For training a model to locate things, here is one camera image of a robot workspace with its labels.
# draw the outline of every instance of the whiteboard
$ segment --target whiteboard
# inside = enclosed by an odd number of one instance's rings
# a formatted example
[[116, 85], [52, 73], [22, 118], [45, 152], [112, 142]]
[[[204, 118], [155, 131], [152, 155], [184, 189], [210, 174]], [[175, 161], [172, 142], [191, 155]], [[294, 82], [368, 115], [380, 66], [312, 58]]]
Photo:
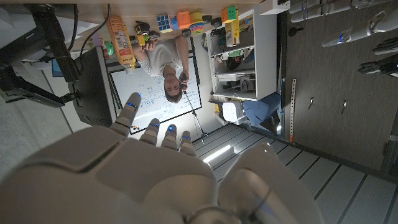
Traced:
[[[193, 58], [189, 58], [188, 63], [189, 81], [187, 95], [193, 109], [196, 110], [201, 108], [201, 100]], [[177, 78], [181, 72], [182, 68], [176, 71]], [[163, 123], [192, 111], [185, 94], [183, 94], [178, 103], [167, 101], [164, 95], [164, 78], [161, 76], [150, 77], [142, 68], [136, 68], [133, 74], [126, 74], [124, 70], [112, 72], [111, 76], [122, 105], [126, 104], [132, 93], [138, 92], [141, 94], [141, 104], [132, 122], [132, 126], [138, 127], [139, 130], [131, 128], [131, 133], [133, 134], [145, 130], [149, 122], [154, 118]]]

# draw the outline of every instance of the computer monitor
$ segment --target computer monitor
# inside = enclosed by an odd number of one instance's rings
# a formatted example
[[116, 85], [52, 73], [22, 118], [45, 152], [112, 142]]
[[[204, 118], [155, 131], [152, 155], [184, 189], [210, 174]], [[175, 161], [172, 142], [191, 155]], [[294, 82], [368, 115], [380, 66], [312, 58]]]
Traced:
[[78, 93], [73, 105], [80, 121], [92, 126], [111, 126], [116, 120], [117, 109], [102, 48], [95, 47], [87, 51], [75, 62], [82, 73], [79, 80], [69, 82], [68, 87], [70, 93]]

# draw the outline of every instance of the robotic finger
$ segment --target robotic finger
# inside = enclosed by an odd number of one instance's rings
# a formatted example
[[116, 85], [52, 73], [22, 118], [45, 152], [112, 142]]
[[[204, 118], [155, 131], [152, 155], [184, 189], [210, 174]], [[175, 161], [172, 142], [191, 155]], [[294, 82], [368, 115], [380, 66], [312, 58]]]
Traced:
[[289, 12], [291, 14], [300, 12], [300, 11], [305, 11], [313, 6], [320, 5], [322, 3], [321, 0], [308, 0], [308, 1], [302, 1], [297, 4], [294, 4], [293, 6], [290, 7]]
[[180, 148], [179, 152], [185, 153], [189, 156], [197, 157], [195, 151], [193, 150], [192, 142], [191, 142], [191, 134], [189, 131], [184, 131], [180, 140]]
[[133, 93], [110, 128], [125, 137], [129, 136], [130, 127], [136, 117], [140, 103], [141, 96], [138, 93]]
[[362, 9], [375, 6], [391, 0], [309, 0], [302, 1], [290, 7], [289, 12], [293, 14], [292, 22], [301, 22], [315, 17], [325, 16], [352, 8]]
[[144, 134], [139, 139], [140, 141], [146, 142], [153, 146], [157, 143], [157, 133], [159, 132], [160, 121], [156, 118], [150, 121], [148, 128], [145, 130]]
[[372, 19], [362, 22], [342, 32], [329, 35], [322, 46], [330, 47], [337, 44], [352, 42], [369, 37], [378, 32], [387, 32], [398, 28], [398, 1], [392, 1]]
[[358, 69], [359, 72], [370, 74], [381, 72], [385, 75], [390, 75], [392, 77], [398, 77], [398, 54], [390, 56], [388, 58], [382, 59], [377, 62], [368, 62], [360, 65], [361, 68]]
[[319, 4], [315, 7], [304, 9], [302, 11], [296, 12], [292, 15], [290, 20], [292, 22], [302, 22], [307, 19], [312, 19], [315, 17], [325, 16], [328, 14], [333, 14], [341, 11], [351, 9], [351, 1], [331, 1], [326, 4]]
[[398, 37], [385, 40], [383, 43], [378, 44], [373, 49], [374, 54], [388, 54], [392, 52], [398, 52]]
[[162, 141], [162, 147], [166, 147], [169, 149], [177, 150], [177, 127], [174, 124], [171, 124], [164, 135], [164, 139]]

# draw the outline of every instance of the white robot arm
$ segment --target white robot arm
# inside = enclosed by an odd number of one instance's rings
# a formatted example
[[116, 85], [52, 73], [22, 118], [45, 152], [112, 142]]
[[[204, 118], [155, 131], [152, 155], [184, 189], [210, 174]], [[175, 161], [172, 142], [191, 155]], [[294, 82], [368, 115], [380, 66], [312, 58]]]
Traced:
[[0, 184], [2, 223], [323, 223], [303, 184], [267, 143], [246, 151], [218, 186], [189, 132], [177, 150], [159, 120], [127, 138], [133, 93], [108, 129], [94, 126], [40, 150]]
[[392, 0], [308, 0], [294, 4], [289, 12], [292, 22], [301, 22], [315, 17], [325, 16], [349, 9], [362, 9]]
[[329, 35], [322, 42], [322, 46], [329, 47], [352, 42], [378, 32], [387, 32], [396, 28], [398, 28], [398, 1], [394, 0], [372, 19], [344, 31]]

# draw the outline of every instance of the stand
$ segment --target stand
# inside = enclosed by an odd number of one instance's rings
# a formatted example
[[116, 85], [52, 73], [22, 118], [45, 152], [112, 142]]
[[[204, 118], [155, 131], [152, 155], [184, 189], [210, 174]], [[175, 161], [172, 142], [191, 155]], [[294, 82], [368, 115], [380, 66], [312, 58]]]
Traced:
[[69, 93], [58, 97], [35, 86], [22, 77], [17, 77], [12, 64], [25, 56], [50, 46], [66, 82], [79, 80], [79, 72], [64, 43], [61, 26], [55, 16], [55, 8], [49, 4], [24, 5], [32, 13], [36, 28], [0, 49], [0, 95], [6, 103], [28, 99], [43, 105], [58, 108], [78, 97]]
[[192, 109], [192, 114], [194, 115], [194, 117], [195, 117], [195, 121], [198, 123], [198, 126], [199, 126], [199, 128], [200, 128], [200, 131], [201, 131], [201, 137], [200, 137], [200, 140], [201, 140], [201, 142], [204, 144], [205, 142], [204, 142], [204, 138], [205, 137], [207, 137], [207, 133], [206, 132], [204, 132], [203, 131], [203, 129], [201, 128], [201, 126], [200, 126], [200, 123], [199, 123], [199, 120], [198, 120], [198, 116], [197, 116], [197, 114], [196, 114], [196, 112], [195, 112], [195, 110], [193, 109], [193, 106], [192, 106], [192, 104], [191, 104], [191, 101], [189, 100], [189, 97], [188, 97], [188, 95], [187, 95], [187, 92], [186, 91], [184, 91], [184, 94], [185, 94], [185, 96], [187, 97], [187, 99], [188, 99], [188, 103], [189, 103], [189, 105], [191, 106], [191, 109]]

